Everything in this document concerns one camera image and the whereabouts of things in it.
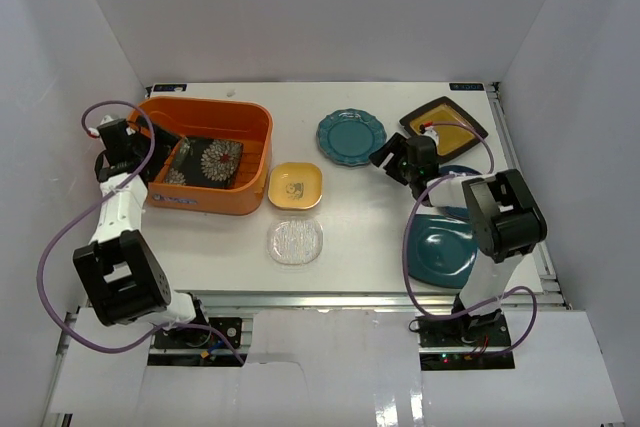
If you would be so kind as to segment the amber black-rimmed square plate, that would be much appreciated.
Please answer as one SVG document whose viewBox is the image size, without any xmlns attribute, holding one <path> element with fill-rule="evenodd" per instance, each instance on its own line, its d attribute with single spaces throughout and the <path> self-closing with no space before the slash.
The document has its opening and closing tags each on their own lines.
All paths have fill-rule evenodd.
<svg viewBox="0 0 640 427">
<path fill-rule="evenodd" d="M 436 98 L 404 115 L 400 126 L 410 136 L 425 135 L 425 124 L 436 134 L 441 163 L 452 161 L 488 137 L 486 129 L 466 110 L 446 96 Z"/>
</svg>

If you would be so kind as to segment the black floral square plate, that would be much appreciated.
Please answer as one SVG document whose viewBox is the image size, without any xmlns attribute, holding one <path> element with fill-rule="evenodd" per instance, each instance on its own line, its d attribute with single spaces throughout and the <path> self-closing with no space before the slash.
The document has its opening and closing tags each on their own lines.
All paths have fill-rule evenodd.
<svg viewBox="0 0 640 427">
<path fill-rule="evenodd" d="M 228 189 L 243 154 L 241 142 L 204 137 L 184 137 L 168 168 L 166 184 Z"/>
</svg>

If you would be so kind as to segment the teal scalloped round plate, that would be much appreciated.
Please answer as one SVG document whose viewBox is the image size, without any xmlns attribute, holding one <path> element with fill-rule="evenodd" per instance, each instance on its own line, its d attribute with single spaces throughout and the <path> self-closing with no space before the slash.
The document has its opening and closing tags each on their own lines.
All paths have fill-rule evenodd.
<svg viewBox="0 0 640 427">
<path fill-rule="evenodd" d="M 336 110 L 324 117 L 316 129 L 320 151 L 333 163 L 346 167 L 369 164 L 369 156 L 386 141 L 383 124 L 359 109 Z"/>
</svg>

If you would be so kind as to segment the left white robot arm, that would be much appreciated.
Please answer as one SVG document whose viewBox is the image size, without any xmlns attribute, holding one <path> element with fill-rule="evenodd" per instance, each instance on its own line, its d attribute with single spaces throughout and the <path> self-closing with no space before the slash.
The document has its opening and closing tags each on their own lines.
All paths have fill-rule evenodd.
<svg viewBox="0 0 640 427">
<path fill-rule="evenodd" d="M 152 146 L 146 127 L 141 117 L 130 123 L 108 116 L 97 128 L 104 150 L 94 171 L 105 202 L 89 244 L 74 251 L 73 263 L 103 325 L 177 323 L 180 338 L 199 346 L 210 337 L 211 321 L 198 299 L 171 288 L 141 232 L 148 184 L 179 142 L 154 126 Z"/>
</svg>

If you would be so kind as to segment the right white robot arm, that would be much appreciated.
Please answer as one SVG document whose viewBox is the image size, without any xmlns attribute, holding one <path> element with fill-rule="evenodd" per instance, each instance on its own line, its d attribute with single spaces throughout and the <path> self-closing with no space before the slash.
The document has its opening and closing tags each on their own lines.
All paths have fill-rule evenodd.
<svg viewBox="0 0 640 427">
<path fill-rule="evenodd" d="M 369 155 L 370 162 L 386 175 L 410 187 L 415 204 L 402 240 L 402 271 L 407 295 L 420 315 L 420 333 L 446 333 L 461 344 L 472 346 L 484 338 L 488 325 L 503 319 L 502 300 L 517 293 L 534 292 L 526 286 L 507 287 L 523 258 L 546 239 L 546 220 L 521 172 L 495 172 L 495 160 L 488 154 L 485 175 L 441 176 L 436 143 L 427 136 L 407 138 L 394 134 Z M 423 204 L 467 210 L 476 259 L 469 277 L 456 295 L 448 315 L 434 315 L 418 302 L 409 278 L 410 230 Z"/>
</svg>

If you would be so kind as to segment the orange plastic bin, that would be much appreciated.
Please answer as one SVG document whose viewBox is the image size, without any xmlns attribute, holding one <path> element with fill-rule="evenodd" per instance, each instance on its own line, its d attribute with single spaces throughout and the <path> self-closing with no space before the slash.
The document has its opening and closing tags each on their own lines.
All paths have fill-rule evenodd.
<svg viewBox="0 0 640 427">
<path fill-rule="evenodd" d="M 260 206 L 272 154 L 273 121 L 264 107 L 230 100 L 160 96 L 142 102 L 139 108 L 153 123 L 180 135 L 182 139 L 195 136 L 243 144 L 240 165 L 228 189 L 164 183 L 178 144 L 156 179 L 147 183 L 149 204 L 227 215 L 246 215 Z"/>
</svg>

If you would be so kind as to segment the dark blue leaf plate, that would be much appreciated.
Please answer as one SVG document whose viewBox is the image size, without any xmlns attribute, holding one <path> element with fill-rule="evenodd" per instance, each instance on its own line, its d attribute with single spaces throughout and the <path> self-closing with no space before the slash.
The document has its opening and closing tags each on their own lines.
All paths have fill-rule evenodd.
<svg viewBox="0 0 640 427">
<path fill-rule="evenodd" d="M 477 176 L 480 175 L 480 172 L 471 167 L 462 166 L 462 165 L 447 165 L 441 166 L 439 168 L 439 173 L 441 176 L 456 174 L 462 176 Z M 455 206 L 444 206 L 439 207 L 439 210 L 443 212 L 445 215 L 462 220 L 467 221 L 469 219 L 468 210 L 463 207 L 455 207 Z"/>
</svg>

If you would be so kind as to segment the teal square large plate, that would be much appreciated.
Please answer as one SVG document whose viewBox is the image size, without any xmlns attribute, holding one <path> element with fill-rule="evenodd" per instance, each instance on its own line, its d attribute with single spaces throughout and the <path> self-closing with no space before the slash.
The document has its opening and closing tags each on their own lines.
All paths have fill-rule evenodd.
<svg viewBox="0 0 640 427">
<path fill-rule="evenodd" d="M 417 214 L 409 231 L 409 276 L 432 286 L 461 289 L 469 278 L 477 249 L 467 222 Z"/>
</svg>

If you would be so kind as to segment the yellow square small plate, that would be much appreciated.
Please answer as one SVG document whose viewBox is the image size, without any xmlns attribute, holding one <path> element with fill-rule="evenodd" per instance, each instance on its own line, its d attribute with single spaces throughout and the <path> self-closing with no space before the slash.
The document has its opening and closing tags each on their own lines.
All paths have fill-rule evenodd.
<svg viewBox="0 0 640 427">
<path fill-rule="evenodd" d="M 281 210 L 309 210 L 323 196 L 323 175 L 313 163 L 286 162 L 275 166 L 269 177 L 268 199 Z"/>
</svg>

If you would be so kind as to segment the clear glass round plate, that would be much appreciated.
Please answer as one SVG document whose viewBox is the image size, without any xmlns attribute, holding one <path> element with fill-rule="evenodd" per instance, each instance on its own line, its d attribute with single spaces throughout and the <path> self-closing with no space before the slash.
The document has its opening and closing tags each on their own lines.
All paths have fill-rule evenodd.
<svg viewBox="0 0 640 427">
<path fill-rule="evenodd" d="M 324 234 L 313 218 L 289 217 L 271 224 L 267 232 L 267 252 L 283 266 L 313 262 L 321 253 Z"/>
</svg>

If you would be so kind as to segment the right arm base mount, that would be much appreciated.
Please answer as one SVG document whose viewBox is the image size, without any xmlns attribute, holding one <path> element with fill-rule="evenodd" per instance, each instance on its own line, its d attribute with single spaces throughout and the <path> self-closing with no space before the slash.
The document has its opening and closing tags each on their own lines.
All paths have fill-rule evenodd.
<svg viewBox="0 0 640 427">
<path fill-rule="evenodd" d="M 512 339 L 504 315 L 496 322 L 463 329 L 460 319 L 413 319 L 408 330 L 418 337 L 423 372 L 513 370 Z"/>
</svg>

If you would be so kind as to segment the aluminium table frame rail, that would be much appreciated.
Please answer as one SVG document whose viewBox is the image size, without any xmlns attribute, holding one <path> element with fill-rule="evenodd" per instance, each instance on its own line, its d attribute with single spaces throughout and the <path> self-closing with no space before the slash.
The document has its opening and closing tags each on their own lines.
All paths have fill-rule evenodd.
<svg viewBox="0 0 640 427">
<path fill-rule="evenodd" d="M 487 145 L 464 153 L 462 164 L 483 170 L 514 162 L 496 91 L 475 82 L 159 83 L 151 96 L 258 104 L 273 121 L 272 161 L 311 162 L 323 174 L 322 198 L 310 214 L 323 228 L 324 246 L 299 269 L 279 265 L 267 253 L 267 227 L 282 215 L 268 201 L 246 215 L 217 215 L 176 195 L 146 211 L 143 235 L 172 286 L 201 295 L 213 312 L 311 310 L 321 318 L 409 312 L 400 244 L 410 194 L 373 167 L 337 165 L 320 152 L 315 131 L 333 111 L 367 111 L 392 134 L 407 112 L 446 96 L 488 132 Z M 538 293 L 543 307 L 538 327 L 516 351 L 515 368 L 424 374 L 427 407 L 450 425 L 550 425 L 567 411 L 561 399 L 565 369 L 549 356 L 562 301 L 557 291 L 543 291 L 556 283 L 545 252 L 527 257 L 513 281 Z"/>
</svg>

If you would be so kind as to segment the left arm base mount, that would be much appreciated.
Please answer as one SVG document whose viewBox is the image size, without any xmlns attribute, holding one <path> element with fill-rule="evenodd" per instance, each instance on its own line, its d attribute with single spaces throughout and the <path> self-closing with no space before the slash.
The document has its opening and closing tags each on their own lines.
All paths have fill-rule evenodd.
<svg viewBox="0 0 640 427">
<path fill-rule="evenodd" d="M 161 330 L 151 342 L 147 364 L 156 367 L 241 367 L 243 320 L 210 316 L 202 306 L 188 327 Z"/>
</svg>

